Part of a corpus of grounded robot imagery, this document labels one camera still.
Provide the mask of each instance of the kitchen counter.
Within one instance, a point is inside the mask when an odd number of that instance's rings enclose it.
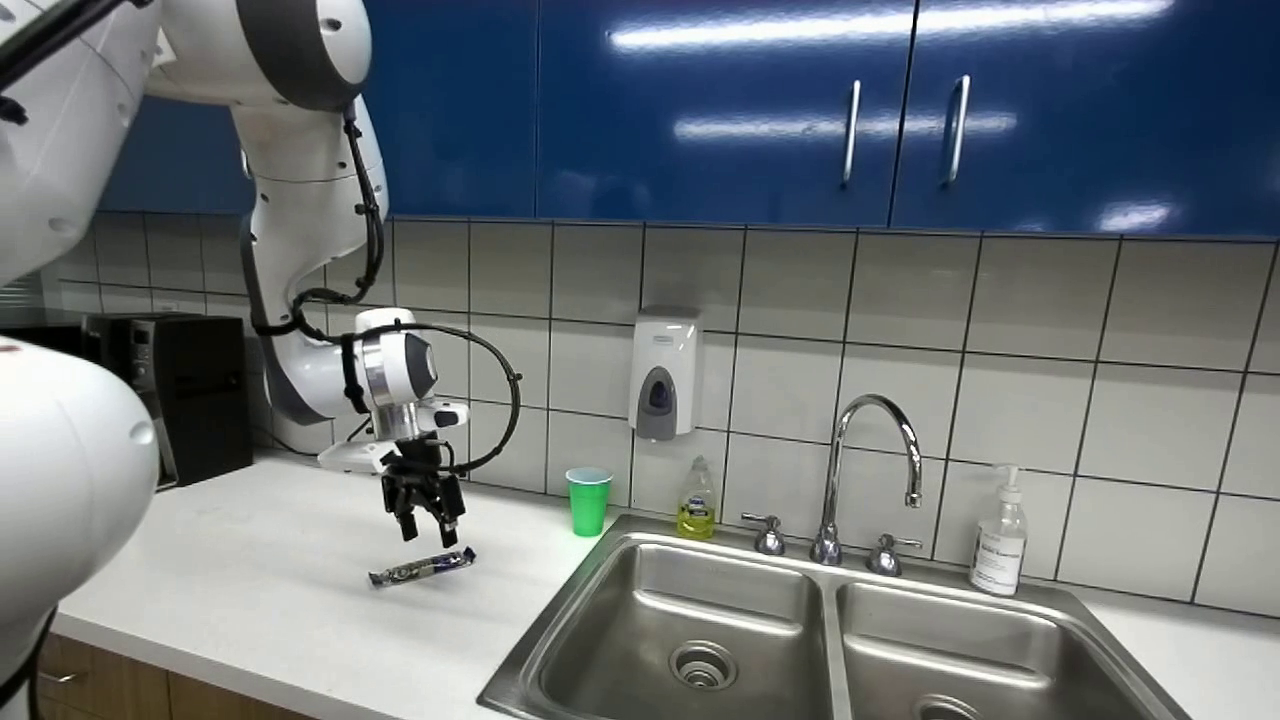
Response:
[[[492,720],[476,696],[592,540],[556,500],[468,488],[476,564],[400,588],[372,568],[436,556],[380,512],[372,476],[300,460],[156,496],[136,540],[60,604],[56,632],[304,716]],[[1196,716],[1280,708],[1280,620],[1080,592]]]

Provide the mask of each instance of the small bottle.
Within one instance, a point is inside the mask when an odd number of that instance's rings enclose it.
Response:
[[[712,464],[696,456],[680,488],[676,536],[712,540],[716,536],[716,480]]]
[[[1024,512],[1024,496],[1016,492],[1016,468],[1008,468],[992,508],[976,520],[976,552],[968,572],[972,588],[992,596],[1012,596],[1016,576],[1024,572],[1024,556],[1028,556],[1028,512]]]

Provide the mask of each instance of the upper cabinet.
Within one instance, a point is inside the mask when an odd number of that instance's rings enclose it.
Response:
[[[396,216],[1280,236],[1280,0],[368,0]],[[248,212],[148,100],[104,208]]]
[[[532,216],[532,0],[384,0],[372,120],[396,216]]]
[[[240,172],[232,112],[148,96],[100,208],[244,216],[252,184]]]
[[[544,0],[540,216],[884,224],[912,0]]]
[[[1280,232],[1276,0],[920,0],[896,228]]]

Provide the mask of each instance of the stainless steel sink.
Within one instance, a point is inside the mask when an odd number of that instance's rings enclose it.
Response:
[[[992,600],[620,520],[480,692],[612,720],[1184,720],[1068,592]]]

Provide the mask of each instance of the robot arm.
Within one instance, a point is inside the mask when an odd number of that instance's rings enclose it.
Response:
[[[152,92],[232,108],[256,208],[244,240],[252,324],[264,336],[264,376],[276,412],[296,424],[360,412],[392,448],[380,460],[384,508],[416,536],[416,508],[456,544],[464,512],[460,480],[500,452],[504,440],[468,464],[452,464],[440,412],[428,392],[436,368],[428,340],[408,308],[356,316],[356,332],[328,336],[308,324],[308,300],[356,304],[384,256],[384,160],[360,100],[368,72],[368,16],[360,0],[168,0],[168,56]],[[304,280],[348,256],[368,252],[356,296],[304,288]]]
[[[0,0],[0,64],[16,28],[72,4],[112,0]],[[272,404],[292,420],[368,412],[396,444],[384,460],[384,508],[404,536],[416,536],[412,512],[428,508],[452,544],[464,512],[460,476],[492,460],[516,428],[516,372],[496,356],[512,380],[504,440],[480,460],[444,464],[448,448],[424,400],[436,372],[428,344],[412,336],[412,312],[360,312],[348,336],[324,336],[304,320],[308,296],[324,296],[300,288],[308,272],[360,244],[372,248],[368,268],[380,256],[388,192],[360,104],[372,56],[364,4],[116,4],[16,84],[0,84],[0,284],[84,236],[144,88],[232,108],[256,184],[244,268],[256,328],[268,336]],[[4,692],[20,688],[20,664],[52,604],[132,536],[160,468],[144,404],[96,364],[0,336],[0,396],[0,720],[12,720],[24,708]]]

